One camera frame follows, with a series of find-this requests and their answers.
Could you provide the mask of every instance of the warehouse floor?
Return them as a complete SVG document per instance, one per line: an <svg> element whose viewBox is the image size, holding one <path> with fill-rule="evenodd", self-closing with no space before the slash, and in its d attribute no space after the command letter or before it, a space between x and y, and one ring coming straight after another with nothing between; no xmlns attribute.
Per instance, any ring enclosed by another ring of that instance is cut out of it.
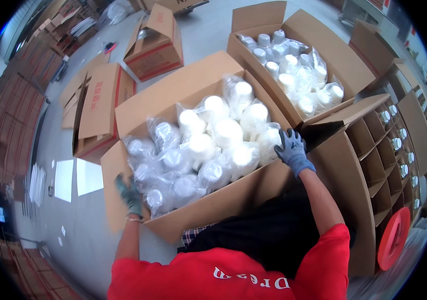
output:
<svg viewBox="0 0 427 300"><path fill-rule="evenodd" d="M230 33L232 9L260 0L213 0L209 4L198 7L186 16L177 17L181 30L185 64L190 64L220 50L227 49ZM346 43L350 39L352 27L337 21L339 11L319 1L289 0L286 16L298 9L304 9L331 30L337 33ZM37 152L37 165L46 171L45 186L55 180L55 162L73 159L72 130L61 129L62 108L59 95L67 82L90 59L102 51L102 43L115 41L116 48L112 51L110 62L122 62L123 54L131 37L139 14L129 16L117 25L107 25L90 41L83 45L70 58L69 68L60 82L50 84L47 96L52 101L49 106L40 133ZM139 83L137 91L141 91L168 74ZM16 202L16 220L19 235L35 241L45 241L52 259L68 276L93 297L106 298L110 284L110 268L112 266L120 233L112 233L107 224L103 190L87 195L77 196L75 160L72 180L72 201L63 201L49 197L47 188L44 191L43 204L36 209L34 215L24 215L22 204ZM168 264L177 253L177 245L167 244L145 228L140 233L140 258L150 262Z"/></svg>

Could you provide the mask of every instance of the hand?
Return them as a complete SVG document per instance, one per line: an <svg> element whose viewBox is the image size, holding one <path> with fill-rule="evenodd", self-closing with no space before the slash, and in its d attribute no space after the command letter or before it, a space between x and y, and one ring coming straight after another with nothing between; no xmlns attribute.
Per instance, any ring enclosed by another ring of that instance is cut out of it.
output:
<svg viewBox="0 0 427 300"><path fill-rule="evenodd" d="M300 133L294 131L292 128L287 129L287 132L282 129L279 130L280 140L282 141L282 148L275 146L273 149L277 156L292 169L295 178L299 178L299 173L303 169L310 169L314 172L314 165L307 159L305 155L305 141L302 140Z"/></svg>
<svg viewBox="0 0 427 300"><path fill-rule="evenodd" d="M121 174L117 175L115 183L117 185L118 193L128 207L128 213L138 215L140 219L142 219L142 202L140 201L140 193L137 186L133 182L133 176L130 176L130 188L128 188L123 182Z"/></svg>

